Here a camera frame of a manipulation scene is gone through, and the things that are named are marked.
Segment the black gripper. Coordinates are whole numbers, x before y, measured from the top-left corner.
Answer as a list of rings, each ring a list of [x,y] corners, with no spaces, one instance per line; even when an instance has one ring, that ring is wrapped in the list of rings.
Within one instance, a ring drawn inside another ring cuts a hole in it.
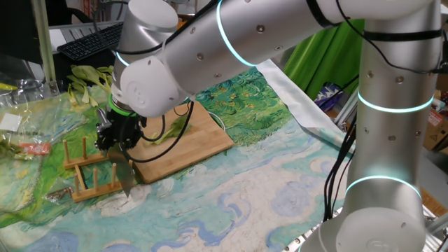
[[[122,115],[115,111],[106,113],[105,120],[96,124],[97,140],[94,145],[101,152],[110,148],[110,141],[118,141],[120,151],[133,149],[141,139],[140,117],[136,113]]]

